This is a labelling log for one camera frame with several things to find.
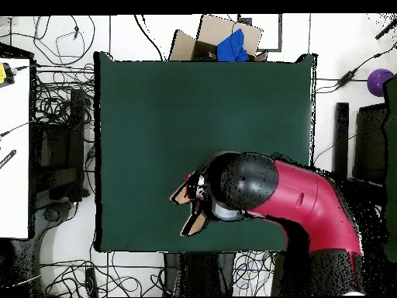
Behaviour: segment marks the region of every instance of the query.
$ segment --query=black border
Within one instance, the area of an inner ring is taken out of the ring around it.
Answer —
[[[9,46],[5,43],[0,43],[0,57],[10,59],[29,59],[30,65],[37,65],[34,60],[34,53],[22,50],[13,46]],[[36,95],[37,95],[37,80],[36,80],[36,67],[29,68],[29,121],[36,115]],[[29,173],[33,172],[33,129],[29,125]],[[29,175],[29,186],[28,186],[28,238],[21,240],[29,240],[35,236],[35,218],[36,212],[36,184],[33,180],[33,175]]]
[[[114,61],[112,56],[109,53],[104,51],[102,52],[94,52],[94,75],[95,75],[95,83],[94,83],[94,132],[95,132],[95,204],[96,204],[96,214],[95,214],[95,239],[93,243],[93,247],[97,252],[106,252],[101,250],[102,244],[102,144],[101,144],[101,54],[108,57],[110,61]],[[314,133],[316,126],[316,67],[317,67],[317,54],[303,54],[299,56],[299,58],[295,62],[272,62],[272,63],[284,63],[284,64],[299,64],[305,60],[306,57],[312,57],[312,66],[311,66],[311,122],[310,122],[310,139],[309,139],[309,159],[307,164],[297,164],[303,168],[314,169],[313,166],[313,152],[314,152]],[[133,61],[115,61],[118,63],[121,62],[133,62]],[[272,158],[286,160],[289,163],[295,163],[291,161],[291,159],[285,159],[281,154],[273,154]]]

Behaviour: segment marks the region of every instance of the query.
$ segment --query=wire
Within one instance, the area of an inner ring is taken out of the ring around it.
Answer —
[[[38,279],[39,277],[41,277],[41,274],[36,275],[34,278],[27,279],[27,280],[22,281],[22,282],[18,282],[18,283],[16,283],[15,285],[3,286],[3,287],[1,287],[1,288],[12,288],[12,287],[16,287],[16,286],[21,286],[21,285],[24,285],[24,284],[26,284],[26,283],[29,283],[29,282],[31,282],[31,281],[33,281],[33,280],[36,280],[36,279]]]
[[[354,138],[354,137],[356,137],[356,136],[357,136],[357,134],[355,134],[355,135],[349,137],[348,140],[350,140],[350,139],[352,139],[352,138]],[[328,147],[326,150],[324,150],[324,151],[321,152],[319,155],[317,155],[316,158],[314,159],[313,164],[314,164],[314,165],[316,164],[316,161],[317,161],[317,159],[319,158],[319,156],[320,156],[321,154],[326,153],[327,151],[329,151],[329,150],[330,150],[331,148],[333,148],[334,146],[335,146],[335,144],[332,144],[332,145],[331,145],[330,147]]]
[[[276,251],[247,251],[236,257],[233,286],[239,296],[248,296],[248,292],[251,296],[256,296],[264,288],[264,284],[273,275],[276,254]],[[259,280],[260,274],[267,274],[267,277]]]
[[[158,49],[158,47],[156,46],[156,44],[152,41],[151,38],[149,38],[149,36],[147,35],[147,33],[143,30],[142,26],[140,25],[140,22],[138,21],[138,18],[136,17],[136,15],[134,15],[136,24],[138,25],[138,27],[140,28],[140,30],[142,31],[142,33],[144,34],[144,36],[150,41],[151,44],[154,45],[154,48],[156,48],[158,54],[160,55],[160,59],[161,61],[163,61],[163,56],[161,55],[160,50]]]
[[[19,125],[19,126],[16,126],[15,128],[12,128],[11,130],[6,131],[6,132],[4,132],[4,133],[0,133],[0,137],[4,137],[4,136],[8,135],[9,133],[11,133],[12,131],[14,131],[14,130],[20,128],[21,126],[25,126],[25,125],[30,124],[30,123],[33,123],[33,122],[34,122],[34,120],[29,121],[28,123],[23,123],[23,124],[21,124],[21,125]]]
[[[316,90],[316,94],[327,94],[327,93],[331,93],[331,92],[335,92],[336,90],[338,90],[340,87],[343,87],[344,85],[346,85],[349,81],[353,80],[354,75],[356,74],[356,72],[367,62],[369,62],[370,60],[374,59],[374,58],[378,58],[384,54],[389,53],[390,51],[392,51],[395,47],[397,46],[397,41],[392,45],[392,47],[382,53],[377,53],[372,57],[369,57],[366,61],[362,62],[360,65],[358,65],[354,70],[352,71],[348,71],[342,78],[340,78],[337,83],[333,86],[330,87],[321,87],[318,88]],[[333,88],[336,87],[334,90],[331,90],[329,92],[319,92],[320,89],[322,88]]]

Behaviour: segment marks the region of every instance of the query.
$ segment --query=black cable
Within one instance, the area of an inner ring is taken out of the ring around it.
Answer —
[[[353,135],[352,137],[349,137],[348,140],[350,140],[351,138],[354,138],[354,137],[356,137],[356,136],[357,136],[357,134]],[[330,150],[330,149],[333,148],[334,146],[335,146],[335,144],[332,144],[332,145],[331,145],[330,147],[328,147],[326,150],[324,150],[324,151],[321,152],[319,155],[317,155],[316,158],[314,159],[313,164],[314,164],[314,165],[316,164],[316,161],[317,161],[317,159],[319,158],[319,156],[320,156],[321,154],[326,153],[328,150]]]
[[[109,253],[107,252],[106,253],[106,297],[108,296],[109,296]]]
[[[95,195],[95,191],[92,188],[91,185],[91,180],[90,180],[90,176],[89,176],[89,172],[88,172],[88,167],[90,166],[90,164],[94,161],[94,159],[92,158],[91,162],[87,165],[87,160],[85,161],[85,173],[87,174],[87,178],[88,178],[88,184],[90,185],[91,191],[94,193]]]
[[[318,92],[320,89],[319,88],[316,90],[316,94],[327,94],[330,92],[335,92],[337,89],[339,89],[340,87],[343,87],[344,85],[346,85],[349,81],[353,80],[354,75],[356,74],[356,72],[358,71],[359,68],[361,68],[364,64],[366,64],[367,62],[369,62],[371,59],[374,58],[378,58],[384,54],[389,53],[390,51],[392,51],[395,47],[397,46],[397,41],[392,45],[392,47],[382,53],[377,53],[372,57],[369,57],[366,61],[362,62],[360,65],[358,65],[354,70],[352,71],[348,71],[342,78],[340,78],[337,83],[334,86],[330,86],[330,87],[322,87],[322,88],[332,88],[332,87],[336,87],[334,90],[329,91],[329,92]]]
[[[144,36],[150,41],[151,44],[154,45],[154,48],[156,48],[158,54],[160,55],[160,59],[163,61],[163,56],[161,55],[160,50],[158,49],[158,47],[156,46],[156,44],[152,41],[151,38],[149,38],[149,36],[147,35],[147,33],[143,30],[142,26],[140,25],[140,22],[138,21],[138,18],[136,17],[136,15],[134,15],[135,17],[135,21],[136,24],[138,25],[138,27],[140,28],[140,30],[142,31],[142,33],[144,34]]]

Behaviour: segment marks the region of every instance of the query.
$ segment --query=green table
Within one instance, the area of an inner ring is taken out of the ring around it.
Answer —
[[[388,105],[388,119],[385,122],[387,137],[385,217],[390,233],[386,255],[397,261],[397,77],[384,84],[385,101]]]
[[[95,53],[95,140],[102,150],[95,248],[284,249],[283,230],[260,220],[211,223],[181,237],[190,207],[168,198],[218,151],[278,152],[307,165],[315,63],[312,55],[295,64],[117,62]]]

